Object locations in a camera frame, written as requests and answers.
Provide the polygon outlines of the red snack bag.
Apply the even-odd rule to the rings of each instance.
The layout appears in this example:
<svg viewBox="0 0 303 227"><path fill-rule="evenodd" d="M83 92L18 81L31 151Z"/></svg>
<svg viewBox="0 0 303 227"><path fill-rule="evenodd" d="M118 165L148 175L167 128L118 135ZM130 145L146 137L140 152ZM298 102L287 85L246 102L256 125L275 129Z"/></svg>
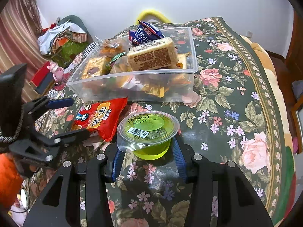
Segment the red snack bag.
<svg viewBox="0 0 303 227"><path fill-rule="evenodd" d="M97 132L102 140L111 141L127 101L127 97L116 98L81 108L73 121L71 130L87 129L90 133Z"/></svg>

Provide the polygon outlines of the green jelly cup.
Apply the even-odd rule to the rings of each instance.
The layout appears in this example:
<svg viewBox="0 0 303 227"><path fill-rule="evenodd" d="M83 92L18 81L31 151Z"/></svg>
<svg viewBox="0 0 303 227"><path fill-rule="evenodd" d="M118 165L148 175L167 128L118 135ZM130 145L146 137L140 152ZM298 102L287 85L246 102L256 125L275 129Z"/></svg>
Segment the green jelly cup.
<svg viewBox="0 0 303 227"><path fill-rule="evenodd" d="M169 150L180 129L176 117L161 111L145 111L125 117L117 127L117 147L143 160L156 160Z"/></svg>

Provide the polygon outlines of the clear bag orange pastry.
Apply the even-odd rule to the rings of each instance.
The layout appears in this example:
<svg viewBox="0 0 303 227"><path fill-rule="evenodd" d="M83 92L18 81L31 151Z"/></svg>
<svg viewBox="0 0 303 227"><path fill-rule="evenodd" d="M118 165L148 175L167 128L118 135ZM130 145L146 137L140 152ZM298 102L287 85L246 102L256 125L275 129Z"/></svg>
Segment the clear bag orange pastry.
<svg viewBox="0 0 303 227"><path fill-rule="evenodd" d="M113 58L119 53L128 52L129 43L124 38L116 38L114 40L101 40L95 37L100 50L99 56Z"/></svg>

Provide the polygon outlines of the blue bread snack bag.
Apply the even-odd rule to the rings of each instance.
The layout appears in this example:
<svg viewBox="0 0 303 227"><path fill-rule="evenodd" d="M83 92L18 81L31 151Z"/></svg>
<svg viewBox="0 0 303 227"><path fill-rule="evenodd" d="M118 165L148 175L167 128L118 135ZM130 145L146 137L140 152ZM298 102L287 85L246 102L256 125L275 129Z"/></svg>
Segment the blue bread snack bag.
<svg viewBox="0 0 303 227"><path fill-rule="evenodd" d="M165 38L165 36L161 30L155 27L153 24L139 21L139 26L135 31L129 30L128 38L130 43L136 47L160 38Z"/></svg>

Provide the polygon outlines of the red box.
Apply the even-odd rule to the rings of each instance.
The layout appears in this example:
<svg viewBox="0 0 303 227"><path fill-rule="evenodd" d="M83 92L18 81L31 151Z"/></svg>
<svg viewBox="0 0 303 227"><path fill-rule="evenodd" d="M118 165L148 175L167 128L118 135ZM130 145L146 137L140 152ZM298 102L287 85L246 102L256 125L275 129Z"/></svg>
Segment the red box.
<svg viewBox="0 0 303 227"><path fill-rule="evenodd" d="M31 86L39 95L44 95L54 83L52 73L49 70L50 61L44 63L30 81Z"/></svg>

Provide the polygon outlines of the pink plush toy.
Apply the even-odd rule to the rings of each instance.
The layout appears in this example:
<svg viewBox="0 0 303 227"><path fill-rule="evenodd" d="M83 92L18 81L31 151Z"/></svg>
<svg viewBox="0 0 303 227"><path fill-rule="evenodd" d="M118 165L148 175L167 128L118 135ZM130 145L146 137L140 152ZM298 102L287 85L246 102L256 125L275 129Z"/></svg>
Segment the pink plush toy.
<svg viewBox="0 0 303 227"><path fill-rule="evenodd" d="M50 62L49 66L47 66L47 69L52 73L53 78L56 82L61 82L63 79L64 69L60 67L55 62Z"/></svg>

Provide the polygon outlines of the pile of clothes and bags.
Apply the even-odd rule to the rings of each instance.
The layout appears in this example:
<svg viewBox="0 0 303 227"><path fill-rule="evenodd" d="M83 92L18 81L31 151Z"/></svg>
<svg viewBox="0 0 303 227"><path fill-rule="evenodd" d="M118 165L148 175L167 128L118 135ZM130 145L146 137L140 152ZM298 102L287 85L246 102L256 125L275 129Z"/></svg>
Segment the pile of clothes and bags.
<svg viewBox="0 0 303 227"><path fill-rule="evenodd" d="M88 29L75 15L59 19L37 39L41 55L63 68L67 68L91 42Z"/></svg>

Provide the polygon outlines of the floral dark green bedspread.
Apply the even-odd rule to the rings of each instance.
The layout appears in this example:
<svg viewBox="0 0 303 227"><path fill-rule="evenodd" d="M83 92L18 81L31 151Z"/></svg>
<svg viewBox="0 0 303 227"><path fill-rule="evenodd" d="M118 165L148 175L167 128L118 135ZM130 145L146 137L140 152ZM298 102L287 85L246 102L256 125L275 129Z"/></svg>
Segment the floral dark green bedspread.
<svg viewBox="0 0 303 227"><path fill-rule="evenodd" d="M185 27L192 30L198 63L193 94L183 103L135 101L124 115L158 110L179 119L195 152L238 163L278 226L294 202L295 169L274 66L260 45L221 17L180 24L171 34L179 50L187 48ZM171 153L145 161L126 152L120 175L106 188L114 226L183 226L192 195Z"/></svg>

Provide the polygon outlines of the striped pink curtain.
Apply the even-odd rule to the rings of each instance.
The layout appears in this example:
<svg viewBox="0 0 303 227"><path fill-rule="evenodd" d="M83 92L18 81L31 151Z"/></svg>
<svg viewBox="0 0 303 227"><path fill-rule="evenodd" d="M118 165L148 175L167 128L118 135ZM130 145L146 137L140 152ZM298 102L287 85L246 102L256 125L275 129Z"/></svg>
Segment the striped pink curtain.
<svg viewBox="0 0 303 227"><path fill-rule="evenodd" d="M41 31L36 0L8 0L1 11L1 73L15 65L27 64L22 92L24 102L37 97L30 81L47 61L41 55L37 43Z"/></svg>

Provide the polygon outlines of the clear plastic storage box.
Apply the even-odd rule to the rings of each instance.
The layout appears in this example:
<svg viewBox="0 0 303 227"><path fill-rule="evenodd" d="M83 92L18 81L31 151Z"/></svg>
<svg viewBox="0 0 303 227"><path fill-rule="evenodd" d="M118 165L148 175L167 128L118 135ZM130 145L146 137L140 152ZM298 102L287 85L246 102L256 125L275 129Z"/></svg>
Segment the clear plastic storage box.
<svg viewBox="0 0 303 227"><path fill-rule="evenodd" d="M78 65L67 86L86 102L127 97L130 101L186 103L193 99L194 74L198 70L192 30L173 27L161 30L170 37L178 53L181 69L158 69L82 77L92 59L100 55L96 45Z"/></svg>

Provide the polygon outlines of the cream cake block package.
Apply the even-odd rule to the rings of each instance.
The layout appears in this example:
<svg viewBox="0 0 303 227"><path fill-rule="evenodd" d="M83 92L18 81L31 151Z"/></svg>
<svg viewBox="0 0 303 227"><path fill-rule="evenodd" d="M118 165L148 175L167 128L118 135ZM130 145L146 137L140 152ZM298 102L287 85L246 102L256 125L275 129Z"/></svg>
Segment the cream cake block package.
<svg viewBox="0 0 303 227"><path fill-rule="evenodd" d="M133 71L144 71L175 65L178 58L173 40L165 37L131 48L127 62Z"/></svg>

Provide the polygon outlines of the yellow curved tube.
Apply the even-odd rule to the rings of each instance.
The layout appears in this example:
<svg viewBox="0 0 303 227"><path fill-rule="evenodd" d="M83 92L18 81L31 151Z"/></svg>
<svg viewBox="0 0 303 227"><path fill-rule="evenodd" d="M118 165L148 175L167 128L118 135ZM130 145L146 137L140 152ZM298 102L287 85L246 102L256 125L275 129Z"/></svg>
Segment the yellow curved tube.
<svg viewBox="0 0 303 227"><path fill-rule="evenodd" d="M140 12L137 18L135 19L135 25L139 24L139 21L142 21L147 17L156 18L157 21L162 23L171 23L171 21L166 16L164 16L161 12L154 9L145 9L142 12Z"/></svg>

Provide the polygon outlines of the brown wooden door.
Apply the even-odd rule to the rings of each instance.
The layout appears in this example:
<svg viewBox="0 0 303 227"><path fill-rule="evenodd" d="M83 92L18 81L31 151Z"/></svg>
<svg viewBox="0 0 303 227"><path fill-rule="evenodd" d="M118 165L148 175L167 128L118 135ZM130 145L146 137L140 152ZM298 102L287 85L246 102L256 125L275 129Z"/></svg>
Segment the brown wooden door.
<svg viewBox="0 0 303 227"><path fill-rule="evenodd" d="M294 22L290 46L287 57L284 61L290 74L295 80L302 79L302 44L303 44L303 26L302 17L294 11Z"/></svg>

